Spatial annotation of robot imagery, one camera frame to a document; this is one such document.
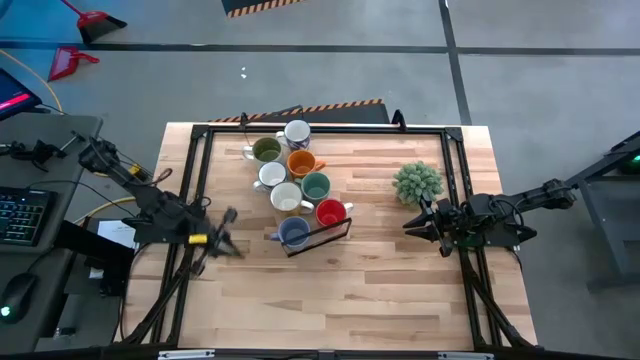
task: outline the mug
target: mug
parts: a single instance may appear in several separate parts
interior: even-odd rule
[[[302,180],[296,179],[296,182],[300,182],[300,189],[302,189],[304,198],[313,205],[318,205],[322,200],[329,197],[331,181],[323,173],[311,173]]]
[[[318,205],[316,220],[322,227],[329,226],[346,219],[351,210],[353,210],[352,203],[343,204],[335,199],[327,199]]]
[[[302,190],[292,182],[282,182],[271,190],[271,204],[286,216],[311,214],[313,204],[302,200]]]
[[[262,166],[270,161],[282,161],[282,145],[274,138],[261,138],[253,146],[242,148],[242,156],[245,159],[255,161]]]
[[[294,216],[281,222],[280,226],[278,226],[278,232],[271,234],[269,238],[271,240],[280,241],[288,247],[301,247],[309,241],[308,236],[296,240],[295,242],[291,242],[290,240],[310,232],[311,226],[309,223],[301,217]]]
[[[253,190],[269,192],[274,186],[287,180],[287,169],[279,162],[271,161],[260,167],[258,181],[253,183]]]
[[[307,150],[296,150],[287,159],[287,168],[294,179],[301,179],[312,171],[318,171],[327,166],[327,163],[316,160],[316,157]]]
[[[284,131],[276,133],[276,139],[291,150],[308,149],[311,143],[311,127],[304,120],[290,121]]]

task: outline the red mug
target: red mug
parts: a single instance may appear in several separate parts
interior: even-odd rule
[[[352,203],[343,204],[335,199],[326,199],[316,208],[316,220],[322,227],[329,226],[346,219],[351,210]]]

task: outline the small green plant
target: small green plant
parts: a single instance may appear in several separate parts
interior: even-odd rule
[[[393,177],[396,195],[405,205],[417,205],[422,194],[434,201],[444,191],[440,174],[422,161],[404,165]]]

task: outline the yellow cable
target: yellow cable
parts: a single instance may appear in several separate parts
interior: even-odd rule
[[[82,221],[84,221],[84,219],[86,219],[86,218],[88,218],[90,216],[94,216],[95,214],[99,213],[100,211],[102,211],[102,210],[104,210],[104,209],[106,209],[106,208],[108,208],[110,206],[113,206],[115,204],[125,203],[125,202],[131,202],[131,201],[135,201],[135,200],[136,200],[136,198],[134,198],[133,196],[128,197],[128,198],[122,198],[122,199],[118,199],[118,200],[113,200],[110,203],[106,203],[106,204],[100,205],[97,208],[95,208],[95,209],[89,211],[88,213],[82,215],[78,220],[74,221],[73,223],[76,224],[76,225],[80,225],[80,223]]]
[[[56,96],[56,93],[53,91],[53,89],[51,88],[51,86],[49,86],[49,84],[47,84],[46,81],[44,81],[43,78],[40,77],[40,75],[38,75],[38,73],[36,73],[35,71],[33,71],[33,69],[31,69],[30,67],[28,67],[27,65],[23,64],[20,60],[14,58],[13,56],[9,55],[9,53],[7,53],[4,50],[0,50],[0,54],[8,57],[9,59],[13,60],[13,62],[15,62],[16,64],[22,66],[23,68],[25,68],[27,71],[29,71],[30,73],[33,74],[33,76],[35,76],[36,78],[38,78],[38,80],[40,80],[40,82],[47,87],[47,89],[49,89],[49,92],[51,93],[51,96],[53,96],[53,100],[55,100],[56,105],[58,106],[58,110],[60,110],[60,112],[62,113],[62,105],[60,105],[60,100],[58,100],[58,97]]]

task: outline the gray floor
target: gray floor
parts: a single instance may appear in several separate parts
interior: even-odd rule
[[[232,20],[219,0],[76,3],[129,21],[106,42],[445,45],[436,0],[308,0]],[[634,0],[451,0],[449,5],[458,46],[640,47],[640,3]],[[74,22],[58,2],[21,0],[0,21],[0,40],[77,42]],[[48,73],[53,51],[9,51],[39,74]],[[101,63],[52,83],[64,110],[103,117],[102,136],[149,168],[169,121],[379,97],[389,109],[401,108],[410,123],[460,124],[446,54],[91,54]],[[638,130],[640,57],[464,55],[460,63],[471,119],[490,127],[505,192],[566,178]],[[0,67],[53,103],[30,74],[1,57]],[[126,195],[109,180],[85,174],[83,181],[112,198]],[[102,203],[82,191],[70,219]],[[540,344],[640,357],[640,292],[586,290],[586,281],[608,265],[586,209],[578,204],[525,218],[539,231],[521,256]]]

